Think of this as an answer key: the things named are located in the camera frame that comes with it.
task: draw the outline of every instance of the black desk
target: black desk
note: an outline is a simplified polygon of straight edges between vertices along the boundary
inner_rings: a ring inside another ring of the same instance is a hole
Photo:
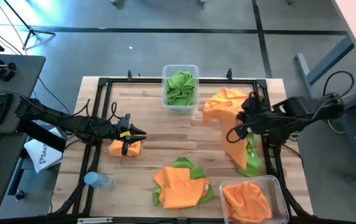
[[[21,56],[21,55],[0,55],[0,59],[5,63],[14,62],[17,66],[17,73],[9,82],[0,80],[0,89],[15,91],[24,96],[31,96],[35,87],[35,83],[40,75],[42,67],[45,63],[43,56]],[[7,117],[14,118],[14,110],[19,104],[19,97],[14,96]],[[3,123],[2,125],[15,125],[16,122],[11,119],[11,122]],[[12,133],[4,134],[0,140],[0,205],[5,196],[5,192],[12,173],[15,169],[16,162],[21,155],[23,145],[27,134]]]

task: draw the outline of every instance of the yellow tag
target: yellow tag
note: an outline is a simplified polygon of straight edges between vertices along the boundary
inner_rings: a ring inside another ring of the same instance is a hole
[[[124,136],[127,136],[127,135],[130,135],[130,132],[129,131],[125,131],[123,133],[120,134],[120,137],[124,137]]]

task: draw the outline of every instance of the clear plastic bin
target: clear plastic bin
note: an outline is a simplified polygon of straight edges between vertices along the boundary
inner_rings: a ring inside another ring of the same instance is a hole
[[[222,188],[226,185],[239,184],[248,181],[257,185],[263,195],[268,200],[269,207],[272,211],[272,218],[263,220],[261,223],[268,224],[286,224],[289,221],[289,212],[286,203],[283,199],[282,189],[279,180],[272,175],[264,175],[259,177],[241,178],[236,180],[224,181],[220,184],[220,199],[222,204],[223,219],[225,224],[239,223],[228,220],[227,211],[225,208],[225,201],[223,198]]]
[[[190,72],[195,76],[195,99],[190,106],[180,106],[180,105],[168,105],[166,98],[166,83],[165,80],[177,72]],[[191,114],[194,109],[199,105],[199,69],[195,65],[166,65],[163,68],[163,79],[162,79],[162,105],[163,107],[169,109],[173,113],[177,114]]]

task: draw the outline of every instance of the plastic container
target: plastic container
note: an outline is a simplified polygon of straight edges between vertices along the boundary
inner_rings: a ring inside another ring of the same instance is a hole
[[[180,106],[180,105],[168,105],[166,98],[166,83],[165,80],[177,72],[190,72],[195,77],[195,99],[190,106]],[[170,110],[170,112],[176,114],[191,114],[194,109],[197,109],[199,105],[199,69],[195,65],[166,65],[163,68],[163,79],[162,79],[162,105],[163,107]]]
[[[228,220],[222,188],[226,185],[239,184],[244,181],[248,181],[252,184],[257,185],[260,188],[263,195],[268,200],[269,207],[271,208],[272,211],[272,218],[269,220],[263,220],[261,223],[286,224],[289,221],[289,212],[286,203],[284,202],[279,180],[272,175],[264,175],[259,177],[249,177],[249,178],[241,178],[236,180],[228,180],[220,184],[220,199],[221,199],[223,219],[225,221],[225,224],[229,224],[229,223],[232,224],[232,223],[239,223],[239,222],[233,222]]]
[[[111,177],[96,172],[85,174],[84,182],[92,187],[101,189],[113,189],[115,187],[115,182]]]

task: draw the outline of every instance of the folded cloth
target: folded cloth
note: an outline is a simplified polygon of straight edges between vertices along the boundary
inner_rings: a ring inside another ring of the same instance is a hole
[[[255,152],[254,134],[248,133],[246,136],[246,141],[247,141],[246,169],[242,169],[240,166],[238,166],[238,172],[248,177],[254,177],[260,171],[262,162],[258,158],[257,153]]]
[[[188,208],[213,198],[210,181],[203,168],[193,165],[185,157],[178,158],[173,166],[164,166],[155,176],[158,184],[153,192],[153,204],[164,208]]]
[[[195,92],[195,77],[190,72],[177,72],[166,81],[168,105],[192,105]]]
[[[203,124],[208,123],[211,119],[217,119],[221,122],[221,142],[222,147],[229,156],[242,169],[246,169],[246,141],[239,140],[236,143],[227,141],[227,133],[241,123],[236,118],[239,111],[242,111],[241,104],[248,98],[248,95],[235,90],[223,88],[217,94],[209,98],[203,109]],[[236,132],[232,131],[229,140],[238,139]]]
[[[260,223],[272,218],[268,201],[257,185],[245,181],[226,185],[222,192],[230,221]]]
[[[123,150],[123,142],[119,140],[114,140],[109,146],[109,155],[111,156],[123,156],[121,151]],[[139,154],[141,150],[141,142],[137,141],[128,146],[127,156],[135,157]]]

